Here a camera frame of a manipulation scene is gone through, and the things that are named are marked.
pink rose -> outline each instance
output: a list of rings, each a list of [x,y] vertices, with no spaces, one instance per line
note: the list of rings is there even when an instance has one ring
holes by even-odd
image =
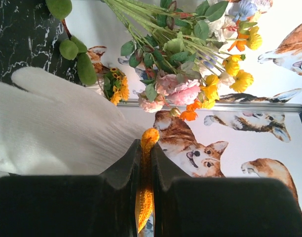
[[[165,74],[163,70],[160,70],[156,76],[155,89],[159,94],[168,95],[177,86],[175,74]]]
[[[150,102],[147,99],[145,92],[139,93],[138,96],[139,106],[148,113],[155,113],[163,108],[164,99],[161,95],[159,95],[153,102]]]
[[[175,105],[190,105],[194,103],[200,92],[198,80],[188,80],[185,83],[178,84],[174,93],[170,94],[169,99]]]

